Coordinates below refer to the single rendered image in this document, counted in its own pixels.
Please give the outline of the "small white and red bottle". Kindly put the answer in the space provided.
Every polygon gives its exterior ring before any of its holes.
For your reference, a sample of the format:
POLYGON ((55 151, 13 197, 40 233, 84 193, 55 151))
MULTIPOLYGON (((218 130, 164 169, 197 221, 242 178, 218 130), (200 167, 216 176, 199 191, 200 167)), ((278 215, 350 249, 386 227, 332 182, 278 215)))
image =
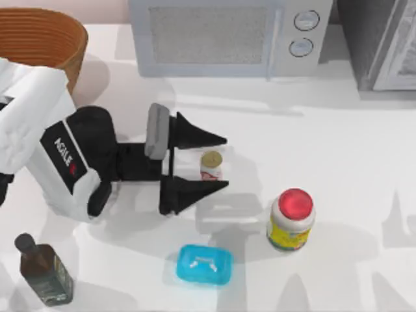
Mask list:
POLYGON ((222 179, 223 158, 218 151, 206 151, 200 159, 200 175, 203 181, 222 179))

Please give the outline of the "pale grey rounded box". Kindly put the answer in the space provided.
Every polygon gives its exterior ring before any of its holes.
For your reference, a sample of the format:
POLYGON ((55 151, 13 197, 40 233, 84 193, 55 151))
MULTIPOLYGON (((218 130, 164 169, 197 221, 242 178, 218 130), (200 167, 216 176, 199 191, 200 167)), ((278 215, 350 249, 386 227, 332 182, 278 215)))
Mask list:
POLYGON ((144 153, 152 160, 163 160, 168 149, 170 111, 164 105, 152 103, 148 111, 144 153))

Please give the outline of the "blue soap box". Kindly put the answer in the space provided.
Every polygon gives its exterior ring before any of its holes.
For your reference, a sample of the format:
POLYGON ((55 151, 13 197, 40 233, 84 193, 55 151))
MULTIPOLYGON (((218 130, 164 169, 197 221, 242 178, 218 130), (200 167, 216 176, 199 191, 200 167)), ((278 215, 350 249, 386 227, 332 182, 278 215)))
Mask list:
POLYGON ((176 276, 190 283, 226 285, 233 272, 233 255, 225 249, 184 245, 177 257, 176 276))

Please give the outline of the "microwave oven door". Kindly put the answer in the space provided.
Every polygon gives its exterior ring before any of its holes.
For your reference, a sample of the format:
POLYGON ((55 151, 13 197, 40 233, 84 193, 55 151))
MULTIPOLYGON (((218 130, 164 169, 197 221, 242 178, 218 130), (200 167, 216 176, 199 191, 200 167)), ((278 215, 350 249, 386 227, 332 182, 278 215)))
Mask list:
POLYGON ((270 77, 280 0, 128 0, 144 77, 270 77))

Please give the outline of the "yellow jar with red lid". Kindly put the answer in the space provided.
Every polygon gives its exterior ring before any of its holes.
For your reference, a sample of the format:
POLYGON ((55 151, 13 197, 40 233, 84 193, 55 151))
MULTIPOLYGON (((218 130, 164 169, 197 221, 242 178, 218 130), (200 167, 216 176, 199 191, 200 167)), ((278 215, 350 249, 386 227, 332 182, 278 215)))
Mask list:
POLYGON ((315 217, 312 197, 300 188, 289 188, 272 202, 267 238, 280 250, 299 250, 308 240, 315 217))

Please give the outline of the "brown woven basket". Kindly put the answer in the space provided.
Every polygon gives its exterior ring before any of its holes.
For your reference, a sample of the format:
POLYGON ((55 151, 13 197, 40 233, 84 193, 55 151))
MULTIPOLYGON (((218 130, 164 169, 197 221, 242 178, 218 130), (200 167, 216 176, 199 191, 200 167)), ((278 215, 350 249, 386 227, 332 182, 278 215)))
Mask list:
POLYGON ((75 18, 44 8, 0 8, 0 57, 30 66, 64 70, 73 92, 88 33, 75 18))

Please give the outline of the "dark brown bottle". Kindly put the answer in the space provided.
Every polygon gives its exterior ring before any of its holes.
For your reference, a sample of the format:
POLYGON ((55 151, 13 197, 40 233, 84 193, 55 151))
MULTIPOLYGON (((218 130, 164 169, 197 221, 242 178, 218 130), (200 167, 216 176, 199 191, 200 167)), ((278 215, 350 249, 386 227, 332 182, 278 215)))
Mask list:
POLYGON ((51 245, 37 244, 28 233, 18 235, 14 245, 21 253, 21 275, 45 306, 73 300, 73 278, 51 245))

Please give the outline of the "round microwave knob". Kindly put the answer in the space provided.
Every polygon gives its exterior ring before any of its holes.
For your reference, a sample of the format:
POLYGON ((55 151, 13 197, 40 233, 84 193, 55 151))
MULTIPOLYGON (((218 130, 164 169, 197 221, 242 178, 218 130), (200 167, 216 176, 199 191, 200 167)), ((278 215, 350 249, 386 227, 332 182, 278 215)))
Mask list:
POLYGON ((314 43, 308 38, 297 38, 289 44, 289 53, 296 58, 310 55, 314 50, 314 43))
POLYGON ((294 18, 294 26, 299 31, 311 31, 320 22, 319 14, 314 10, 297 13, 294 18))

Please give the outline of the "pale microwave oven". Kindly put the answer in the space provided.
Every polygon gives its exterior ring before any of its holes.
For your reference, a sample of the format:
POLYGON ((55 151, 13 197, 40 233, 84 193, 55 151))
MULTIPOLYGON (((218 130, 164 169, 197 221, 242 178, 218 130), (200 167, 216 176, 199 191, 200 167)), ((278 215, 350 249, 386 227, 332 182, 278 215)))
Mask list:
POLYGON ((319 63, 333 0, 280 1, 282 2, 282 9, 271 79, 308 76, 319 63), (320 16, 320 22, 311 31, 299 31, 294 26, 294 18, 297 13, 308 10, 316 11, 320 16), (314 43, 315 47, 310 55, 296 58, 289 53, 289 44, 297 38, 308 38, 314 43))

